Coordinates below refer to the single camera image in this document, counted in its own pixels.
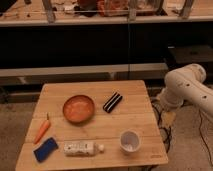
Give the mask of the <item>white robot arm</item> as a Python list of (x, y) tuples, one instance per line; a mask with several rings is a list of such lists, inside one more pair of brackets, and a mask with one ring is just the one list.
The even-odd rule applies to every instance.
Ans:
[(205, 79), (206, 71), (199, 64), (189, 64), (169, 71), (164, 77), (165, 87), (159, 94), (161, 106), (170, 111), (187, 100), (198, 106), (208, 117), (213, 117), (213, 89), (203, 84)]

